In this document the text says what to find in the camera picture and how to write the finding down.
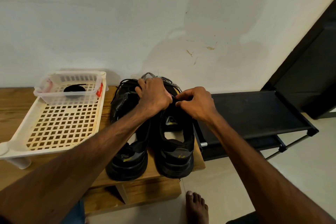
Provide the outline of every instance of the tiled floor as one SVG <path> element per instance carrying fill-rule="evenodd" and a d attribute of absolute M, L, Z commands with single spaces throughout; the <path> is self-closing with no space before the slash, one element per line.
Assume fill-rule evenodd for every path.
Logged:
<path fill-rule="evenodd" d="M 306 195 L 336 218 L 336 118 L 310 120 L 320 132 L 293 146 L 270 162 Z M 304 135 L 281 135 L 286 143 Z M 276 150 L 263 151 L 269 156 Z M 184 193 L 201 194 L 209 206 L 210 223 L 226 223 L 254 210 L 229 158 L 206 162 L 206 169 L 181 181 L 182 195 L 175 200 L 134 207 L 90 218 L 90 224 L 186 223 Z"/>

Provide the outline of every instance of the black fabric shelf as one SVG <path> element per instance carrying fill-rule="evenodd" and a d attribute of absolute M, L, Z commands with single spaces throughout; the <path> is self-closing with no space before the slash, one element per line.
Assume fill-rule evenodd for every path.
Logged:
<path fill-rule="evenodd" d="M 212 94 L 212 98 L 218 112 L 256 150 L 284 149 L 278 134 L 307 130 L 313 136 L 318 132 L 276 91 Z M 204 160 L 227 156 L 205 124 L 196 121 L 194 126 L 200 143 L 207 144 L 202 152 Z"/>

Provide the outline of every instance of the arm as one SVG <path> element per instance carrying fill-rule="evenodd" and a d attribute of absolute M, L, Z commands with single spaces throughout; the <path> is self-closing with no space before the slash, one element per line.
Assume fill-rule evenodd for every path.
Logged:
<path fill-rule="evenodd" d="M 12 223 L 60 223 L 145 120 L 172 102 L 161 79 L 139 79 L 139 104 L 116 123 L 0 192 L 0 215 Z"/>
<path fill-rule="evenodd" d="M 219 139 L 261 220 L 265 223 L 336 223 L 230 127 L 203 87 L 186 90 L 176 97 L 182 100 L 177 106 L 205 122 Z"/>

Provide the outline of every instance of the person's left arm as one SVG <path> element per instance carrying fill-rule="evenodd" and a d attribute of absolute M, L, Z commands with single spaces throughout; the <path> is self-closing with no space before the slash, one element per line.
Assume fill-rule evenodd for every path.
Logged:
<path fill-rule="evenodd" d="M 0 191 L 0 215 L 13 224 L 60 223 L 136 129 L 172 102 L 161 79 L 138 82 L 131 112 Z"/>

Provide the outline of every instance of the wooden surface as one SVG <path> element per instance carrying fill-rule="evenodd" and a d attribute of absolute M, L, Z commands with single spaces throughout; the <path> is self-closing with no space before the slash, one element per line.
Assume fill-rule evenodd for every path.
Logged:
<path fill-rule="evenodd" d="M 124 182 L 122 186 L 127 196 L 127 203 L 124 203 L 122 196 L 113 188 L 114 186 L 88 190 L 84 195 L 86 215 L 101 214 L 137 205 L 174 199 L 181 194 L 179 180 L 166 177 Z"/>
<path fill-rule="evenodd" d="M 111 101 L 113 99 L 116 87 L 109 86 L 109 89 L 110 90 L 105 93 L 104 107 L 99 129 L 102 129 L 109 124 Z M 33 88 L 0 89 L 0 142 L 9 141 L 15 133 L 16 129 L 19 127 L 21 121 L 36 99 L 36 97 L 33 95 L 33 90 Z M 20 170 L 5 160 L 0 160 L 0 190 L 58 155 L 59 153 L 32 156 L 30 157 L 32 161 L 31 166 L 24 170 Z M 204 168 L 205 164 L 201 152 L 197 143 L 195 142 L 193 171 Z M 153 152 L 149 149 L 147 169 L 145 173 L 136 181 L 158 177 L 162 176 L 156 170 Z M 118 182 L 108 178 L 105 170 L 103 170 L 92 184 L 92 187 L 106 187 L 115 185 L 117 183 Z"/>

